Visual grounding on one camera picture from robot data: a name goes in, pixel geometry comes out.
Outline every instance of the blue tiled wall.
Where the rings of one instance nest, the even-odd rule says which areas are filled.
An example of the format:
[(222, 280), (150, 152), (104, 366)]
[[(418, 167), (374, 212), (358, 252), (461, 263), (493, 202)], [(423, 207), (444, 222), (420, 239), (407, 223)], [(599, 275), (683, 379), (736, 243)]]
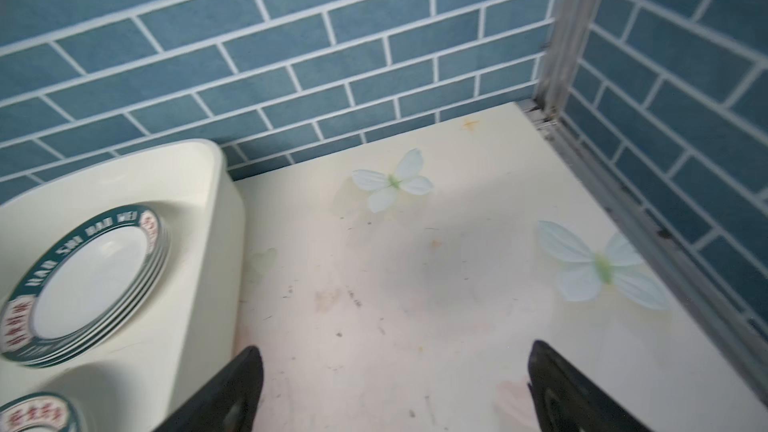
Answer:
[(218, 142), (234, 178), (532, 96), (554, 0), (0, 0), (0, 202)]
[(601, 0), (579, 136), (768, 337), (768, 0)]

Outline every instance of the black object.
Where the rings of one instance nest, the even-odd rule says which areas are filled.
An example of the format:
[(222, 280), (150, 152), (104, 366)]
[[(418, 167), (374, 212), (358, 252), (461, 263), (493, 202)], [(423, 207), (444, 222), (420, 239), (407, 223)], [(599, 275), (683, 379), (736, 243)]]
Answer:
[(250, 432), (262, 386), (264, 365), (251, 345), (154, 432)]
[(542, 432), (651, 432), (544, 341), (533, 343), (528, 373)]

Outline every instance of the stack of plates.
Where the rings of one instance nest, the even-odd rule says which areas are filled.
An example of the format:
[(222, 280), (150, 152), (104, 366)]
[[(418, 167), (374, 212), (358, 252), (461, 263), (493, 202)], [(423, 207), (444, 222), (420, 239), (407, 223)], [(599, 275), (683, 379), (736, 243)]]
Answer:
[(38, 392), (3, 405), (0, 408), (0, 430), (84, 432), (85, 427), (69, 400), (51, 392)]
[(151, 208), (121, 206), (56, 242), (0, 314), (0, 352), (29, 367), (61, 364), (105, 340), (136, 312), (168, 257), (168, 228)]

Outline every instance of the stain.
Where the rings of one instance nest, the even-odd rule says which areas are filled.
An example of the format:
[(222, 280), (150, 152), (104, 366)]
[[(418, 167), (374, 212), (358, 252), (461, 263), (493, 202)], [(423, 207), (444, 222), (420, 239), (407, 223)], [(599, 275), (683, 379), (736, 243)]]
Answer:
[(464, 123), (462, 124), (462, 129), (469, 130), (470, 132), (474, 132), (475, 128), (478, 126), (479, 123), (480, 123), (479, 120), (464, 119)]
[(315, 312), (328, 312), (341, 299), (344, 292), (337, 288), (334, 291), (315, 292)]

